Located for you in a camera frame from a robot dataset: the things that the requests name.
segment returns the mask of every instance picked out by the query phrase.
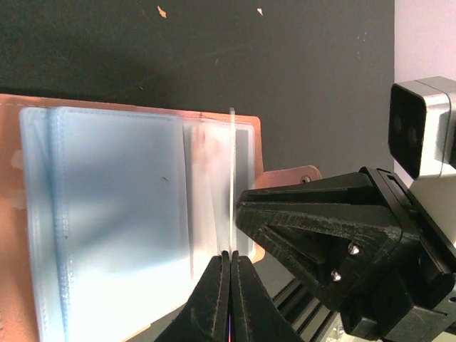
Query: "white wall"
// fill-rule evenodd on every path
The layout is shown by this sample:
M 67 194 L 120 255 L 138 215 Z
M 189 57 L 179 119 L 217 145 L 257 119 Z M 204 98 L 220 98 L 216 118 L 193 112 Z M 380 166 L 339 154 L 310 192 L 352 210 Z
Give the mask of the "white wall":
M 456 80 L 456 0 L 396 0 L 395 81 L 430 76 Z M 456 178 L 412 183 L 397 163 L 395 171 L 456 244 Z

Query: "small white scrap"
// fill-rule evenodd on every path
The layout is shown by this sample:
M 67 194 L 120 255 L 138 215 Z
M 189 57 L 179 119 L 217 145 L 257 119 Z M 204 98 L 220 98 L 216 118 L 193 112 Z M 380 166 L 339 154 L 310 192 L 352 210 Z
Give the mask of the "small white scrap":
M 158 13 L 159 15 L 162 17 L 162 18 L 165 18 L 166 19 L 166 12 L 162 10 L 162 8 L 160 6 L 157 6 L 157 10 L 158 10 Z

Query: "debris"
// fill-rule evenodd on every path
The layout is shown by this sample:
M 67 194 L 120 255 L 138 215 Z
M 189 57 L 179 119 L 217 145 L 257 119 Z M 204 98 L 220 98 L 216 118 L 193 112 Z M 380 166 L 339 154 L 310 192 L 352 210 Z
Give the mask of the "debris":
M 158 10 L 158 13 L 159 15 L 162 17 L 162 18 L 167 18 L 166 17 L 166 12 L 162 10 L 162 8 L 160 6 L 157 6 L 157 10 Z

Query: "wood chip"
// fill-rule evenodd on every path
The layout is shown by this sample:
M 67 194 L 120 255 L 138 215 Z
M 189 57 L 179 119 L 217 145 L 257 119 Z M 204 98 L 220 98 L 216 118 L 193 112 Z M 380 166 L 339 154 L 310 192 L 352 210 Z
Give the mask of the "wood chip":
M 162 18 L 165 18 L 166 19 L 166 12 L 162 10 L 162 8 L 160 6 L 157 6 L 157 9 L 158 9 L 158 13 L 159 15 L 162 17 Z

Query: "dark table surface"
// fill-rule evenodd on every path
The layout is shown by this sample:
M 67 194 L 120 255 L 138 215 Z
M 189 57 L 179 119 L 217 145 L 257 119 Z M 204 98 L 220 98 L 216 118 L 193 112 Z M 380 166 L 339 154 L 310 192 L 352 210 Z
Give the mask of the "dark table surface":
M 3 0 L 0 42 L 2 92 L 234 107 L 261 118 L 266 170 L 393 166 L 394 0 Z M 291 278 L 269 255 L 256 268 L 271 294 Z

